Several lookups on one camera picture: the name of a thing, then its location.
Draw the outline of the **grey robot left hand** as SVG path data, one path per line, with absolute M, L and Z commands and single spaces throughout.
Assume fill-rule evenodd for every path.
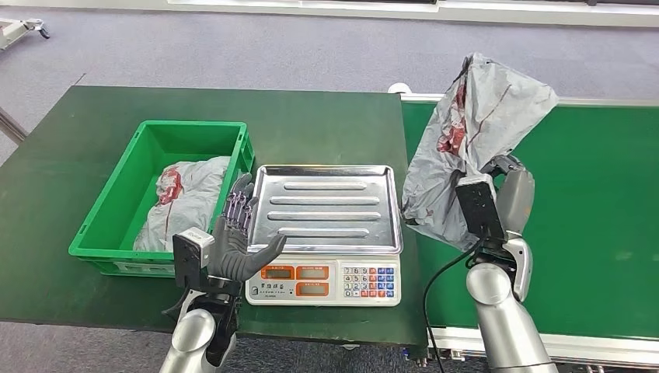
M 212 231 L 214 245 L 209 262 L 210 275 L 244 282 L 282 254 L 287 242 L 287 236 L 282 234 L 275 235 L 259 252 L 248 251 L 248 230 L 258 205 L 258 197 L 253 191 L 250 173 L 241 174 L 232 184 Z

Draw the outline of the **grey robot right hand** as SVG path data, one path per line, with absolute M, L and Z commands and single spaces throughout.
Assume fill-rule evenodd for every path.
M 535 196 L 532 173 L 513 155 L 496 155 L 482 169 L 493 179 L 503 175 L 497 189 L 497 213 L 504 231 L 522 235 L 528 223 Z

